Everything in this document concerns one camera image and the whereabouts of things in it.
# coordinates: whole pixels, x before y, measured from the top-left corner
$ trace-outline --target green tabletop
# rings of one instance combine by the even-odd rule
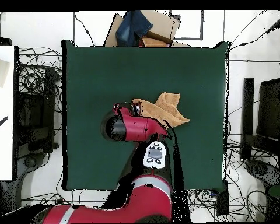
[[[116,102],[154,103],[163,92],[180,93],[178,110],[191,119],[175,128],[185,188],[222,188],[227,48],[74,47],[66,41],[65,189],[115,189],[134,144],[105,140],[101,121]]]

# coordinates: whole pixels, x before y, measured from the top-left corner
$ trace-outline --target cloth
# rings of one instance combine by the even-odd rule
[[[140,10],[129,11],[116,31],[119,47],[136,46],[135,34],[141,39],[153,27]]]
[[[180,100],[179,93],[162,93],[156,103],[150,103],[146,100],[133,99],[133,103],[140,103],[141,113],[144,117],[155,118],[168,129],[166,120],[171,127],[187,123],[190,119],[185,118],[177,109]]]
[[[142,38],[145,47],[167,47],[167,43],[160,40],[155,40],[154,38]]]

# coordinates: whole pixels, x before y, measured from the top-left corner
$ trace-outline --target black cable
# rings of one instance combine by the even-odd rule
[[[251,22],[253,22],[256,18],[258,18],[260,15],[262,15],[262,14],[263,14],[264,12],[266,12],[266,11],[267,11],[267,10],[264,10],[264,11],[260,12],[256,17],[254,17],[253,20],[250,21],[250,22],[248,23],[248,25],[247,25],[246,27],[244,27],[244,29],[239,33],[239,35],[236,36],[236,38],[232,41],[231,46],[232,46],[232,44],[236,41],[236,39],[240,36],[240,34],[241,34],[242,32],[244,32],[244,30],[251,24]]]
[[[236,48],[236,47],[239,47],[239,46],[245,46],[245,45],[247,45],[247,44],[251,44],[251,43],[256,42],[257,40],[259,40],[260,38],[262,38],[263,35],[268,34],[268,33],[270,33],[271,31],[276,30],[276,28],[277,28],[278,26],[280,27],[279,22],[280,22],[280,18],[279,18],[279,20],[277,20],[277,22],[275,22],[268,30],[266,30],[266,31],[265,31],[261,36],[259,36],[257,39],[255,39],[255,40],[253,40],[253,41],[250,41],[250,42],[247,42],[247,43],[241,43],[241,44],[239,44],[239,45],[236,45],[235,47],[232,47],[230,50],[232,50],[232,49],[234,49],[234,48]]]
[[[255,191],[252,191],[252,192],[248,193],[247,198],[246,198],[246,204],[248,205],[248,214],[250,215],[250,218],[253,220],[253,222],[256,222],[256,221],[254,220],[254,218],[252,217],[252,215],[251,215],[250,207],[249,207],[249,205],[251,205],[251,204],[249,204],[249,199],[248,199],[248,198],[249,198],[249,196],[250,196],[252,193],[262,193],[262,194],[264,194],[266,197],[270,197],[270,196],[269,196],[268,194],[264,193],[263,191],[260,191],[260,190],[255,190]],[[263,215],[265,215],[263,209],[262,209],[262,211],[261,211],[261,210],[258,210],[258,212],[260,212],[260,213],[262,213]]]
[[[169,16],[169,18],[172,20],[173,24],[172,24],[172,27],[171,27],[171,32],[170,32],[170,39],[171,39],[171,36],[172,36],[172,31],[173,31],[173,26],[175,24],[175,21],[171,18],[170,15],[167,14],[167,12],[165,11],[166,15]]]
[[[84,23],[83,23],[82,21],[80,21],[80,20],[77,18],[76,12],[74,12],[73,14],[75,15],[76,20],[79,21],[79,22],[81,22],[81,24],[83,25],[83,27],[84,27],[84,29],[85,29],[85,32],[89,35],[89,37],[90,37],[90,39],[91,39],[91,42],[92,42],[93,46],[95,47],[95,44],[94,44],[94,42],[93,42],[93,40],[92,40],[92,37],[91,37],[89,31],[88,31],[88,30],[86,29],[86,27],[84,26]]]
[[[81,194],[84,192],[84,190],[81,191],[80,195],[79,195],[79,204],[81,205]]]
[[[46,164],[48,164],[48,162],[49,162],[50,155],[51,155],[51,153],[49,153],[48,160],[47,160],[47,163],[46,163]]]

